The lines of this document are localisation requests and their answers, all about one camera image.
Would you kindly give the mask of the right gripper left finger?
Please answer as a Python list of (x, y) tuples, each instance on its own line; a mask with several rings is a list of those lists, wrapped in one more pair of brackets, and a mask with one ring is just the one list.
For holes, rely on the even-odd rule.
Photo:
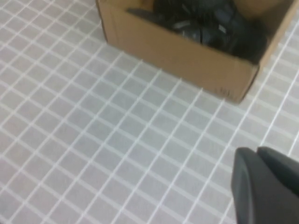
[(231, 189), (239, 224), (299, 222), (299, 196), (276, 178), (257, 150), (236, 149)]

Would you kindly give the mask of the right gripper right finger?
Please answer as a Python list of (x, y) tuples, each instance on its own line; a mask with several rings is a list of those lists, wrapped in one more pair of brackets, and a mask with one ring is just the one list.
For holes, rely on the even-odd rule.
[(258, 147), (257, 154), (276, 178), (299, 196), (299, 163), (269, 147)]

